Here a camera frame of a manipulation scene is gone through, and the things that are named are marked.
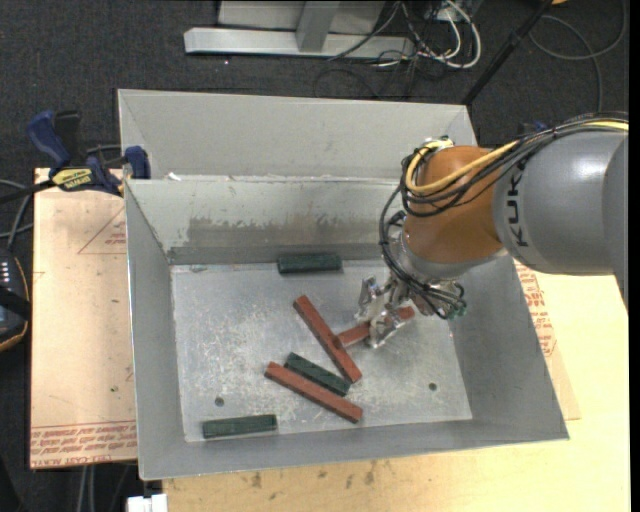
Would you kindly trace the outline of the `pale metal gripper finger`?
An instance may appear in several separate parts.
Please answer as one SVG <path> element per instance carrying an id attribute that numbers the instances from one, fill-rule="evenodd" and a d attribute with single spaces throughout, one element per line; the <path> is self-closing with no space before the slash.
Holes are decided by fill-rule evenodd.
<path id="1" fill-rule="evenodd" d="M 377 315 L 369 322 L 367 345 L 374 349 L 381 347 L 405 324 L 406 320 L 397 312 Z"/>
<path id="2" fill-rule="evenodd" d="M 355 314 L 357 321 L 371 321 L 382 312 L 384 306 L 384 290 L 375 276 L 362 280 L 358 309 Z"/>

